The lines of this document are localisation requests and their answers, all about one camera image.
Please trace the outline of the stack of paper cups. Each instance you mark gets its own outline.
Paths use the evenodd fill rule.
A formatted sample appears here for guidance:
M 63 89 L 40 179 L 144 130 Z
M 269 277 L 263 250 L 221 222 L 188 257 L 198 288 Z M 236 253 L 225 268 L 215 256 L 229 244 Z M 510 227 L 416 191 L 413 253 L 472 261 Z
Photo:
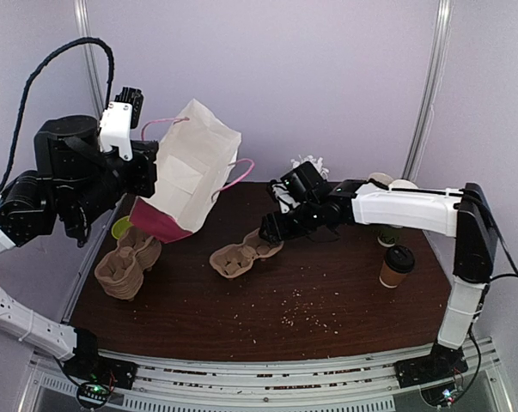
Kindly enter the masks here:
M 391 188 L 417 189 L 417 186 L 405 179 L 395 179 L 389 185 Z M 380 226 L 377 232 L 377 241 L 386 248 L 393 247 L 399 241 L 401 227 L 397 226 Z

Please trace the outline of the single cardboard cup carrier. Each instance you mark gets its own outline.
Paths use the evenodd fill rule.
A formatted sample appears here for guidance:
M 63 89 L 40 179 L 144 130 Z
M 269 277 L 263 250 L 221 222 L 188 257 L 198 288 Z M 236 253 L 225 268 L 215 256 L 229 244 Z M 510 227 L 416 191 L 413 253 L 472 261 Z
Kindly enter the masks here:
M 248 233 L 240 244 L 229 244 L 210 255 L 209 263 L 220 276 L 235 279 L 247 273 L 256 260 L 268 259 L 283 249 L 284 242 L 271 243 L 259 236 L 259 229 Z

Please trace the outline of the stack of cardboard cup carriers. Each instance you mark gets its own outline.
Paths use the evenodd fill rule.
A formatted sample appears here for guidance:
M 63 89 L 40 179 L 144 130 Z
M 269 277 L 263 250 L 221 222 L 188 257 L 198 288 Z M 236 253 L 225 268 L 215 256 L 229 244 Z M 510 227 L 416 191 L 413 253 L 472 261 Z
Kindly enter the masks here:
M 96 265 L 94 277 L 106 293 L 117 300 L 133 300 L 161 255 L 161 242 L 131 226 L 117 246 Z

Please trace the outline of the single black cup lid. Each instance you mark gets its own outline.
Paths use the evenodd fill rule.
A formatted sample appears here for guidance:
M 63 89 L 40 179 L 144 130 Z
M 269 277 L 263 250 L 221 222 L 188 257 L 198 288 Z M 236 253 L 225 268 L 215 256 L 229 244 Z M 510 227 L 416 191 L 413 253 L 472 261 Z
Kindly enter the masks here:
M 394 272 L 408 274 L 413 271 L 416 260 L 409 248 L 403 245 L 393 245 L 387 249 L 384 263 Z

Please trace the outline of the single brown paper cup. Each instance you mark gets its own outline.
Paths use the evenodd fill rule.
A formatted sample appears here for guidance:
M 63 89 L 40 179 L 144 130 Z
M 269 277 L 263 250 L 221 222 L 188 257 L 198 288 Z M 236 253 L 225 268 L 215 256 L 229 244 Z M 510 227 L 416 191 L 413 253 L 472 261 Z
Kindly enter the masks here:
M 414 268 L 414 262 L 395 263 L 385 260 L 381 266 L 379 281 L 386 288 L 396 288 Z

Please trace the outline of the pink and white paper bag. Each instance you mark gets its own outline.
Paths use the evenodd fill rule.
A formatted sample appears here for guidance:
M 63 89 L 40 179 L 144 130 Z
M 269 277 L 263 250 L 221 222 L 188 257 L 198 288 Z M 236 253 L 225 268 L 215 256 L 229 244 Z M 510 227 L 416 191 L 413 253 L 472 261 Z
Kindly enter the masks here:
M 191 100 L 160 141 L 155 194 L 136 198 L 131 224 L 165 244 L 196 233 L 228 182 L 240 145 L 239 131 Z

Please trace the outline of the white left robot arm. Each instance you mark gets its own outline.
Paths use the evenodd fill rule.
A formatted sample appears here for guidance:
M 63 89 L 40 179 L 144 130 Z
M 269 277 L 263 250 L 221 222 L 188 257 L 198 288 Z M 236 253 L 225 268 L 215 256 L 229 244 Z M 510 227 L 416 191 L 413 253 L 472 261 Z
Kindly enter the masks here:
M 56 221 L 83 247 L 93 222 L 123 195 L 154 194 L 158 143 L 131 140 L 131 121 L 119 126 L 116 135 L 106 122 L 87 115 L 41 126 L 34 138 L 36 168 L 0 188 L 0 255 L 52 234 Z M 0 329 L 52 355 L 70 376 L 95 385 L 119 381 L 125 389 L 132 387 L 133 363 L 117 365 L 99 355 L 92 332 L 30 310 L 1 286 Z

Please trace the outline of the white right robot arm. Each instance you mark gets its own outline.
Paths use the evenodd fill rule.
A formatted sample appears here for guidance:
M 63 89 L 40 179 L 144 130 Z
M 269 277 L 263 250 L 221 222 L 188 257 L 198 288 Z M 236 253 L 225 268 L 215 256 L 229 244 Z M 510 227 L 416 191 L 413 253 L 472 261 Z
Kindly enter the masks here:
M 259 235 L 271 243 L 306 237 L 319 227 L 390 226 L 417 229 L 426 238 L 454 241 L 453 281 L 430 353 L 395 363 L 399 386 L 424 385 L 453 376 L 466 365 L 470 338 L 489 291 L 498 229 L 481 187 L 421 189 L 347 179 L 333 185 L 307 161 L 267 185 L 277 211 L 262 218 Z

